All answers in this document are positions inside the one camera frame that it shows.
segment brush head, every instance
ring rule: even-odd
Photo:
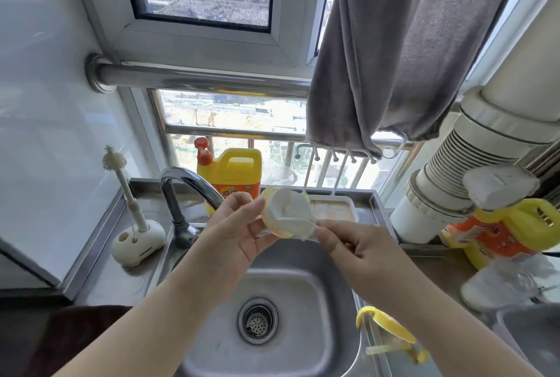
[[[105,146],[105,155],[101,160],[103,169],[106,171],[116,171],[127,165],[127,158],[119,152],[116,152],[112,146]]]

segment white drain pipe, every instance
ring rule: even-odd
[[[466,94],[452,131],[391,215],[403,241],[428,242],[470,215],[466,171],[513,163],[560,138],[559,27],[560,0],[549,0],[488,84]]]

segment person's left hand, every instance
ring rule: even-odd
[[[206,307],[229,298],[256,256],[278,240],[272,233],[257,238],[266,228],[259,218],[264,205],[248,193],[228,196],[170,277],[198,290]]]

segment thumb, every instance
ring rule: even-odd
[[[325,227],[315,229],[315,237],[329,253],[332,261],[342,273],[353,268],[359,259],[346,248],[336,234]]]
[[[228,217],[227,221],[233,226],[248,225],[260,215],[265,204],[264,198],[258,197],[255,201],[241,206]]]

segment stainless steel sink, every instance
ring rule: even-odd
[[[356,204],[358,215],[376,224],[382,211],[372,214],[368,197]],[[187,217],[198,214],[200,206],[193,206],[184,211]],[[148,291],[184,253],[170,242],[166,249]],[[318,243],[279,240],[256,258],[231,298],[211,313],[175,375],[389,375],[384,355],[365,354],[380,334],[369,325],[356,329],[362,306]]]

